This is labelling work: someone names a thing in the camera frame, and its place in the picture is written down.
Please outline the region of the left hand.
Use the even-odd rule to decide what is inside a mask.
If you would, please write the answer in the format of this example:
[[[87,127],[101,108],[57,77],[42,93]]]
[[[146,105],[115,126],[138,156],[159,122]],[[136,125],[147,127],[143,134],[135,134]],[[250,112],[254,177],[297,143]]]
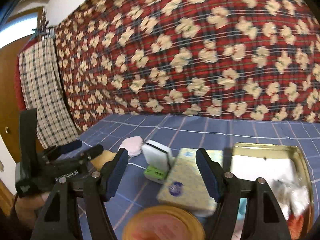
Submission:
[[[37,221],[36,210],[44,206],[49,195],[50,192],[45,192],[36,196],[17,197],[15,211],[18,220],[24,226],[33,229]]]

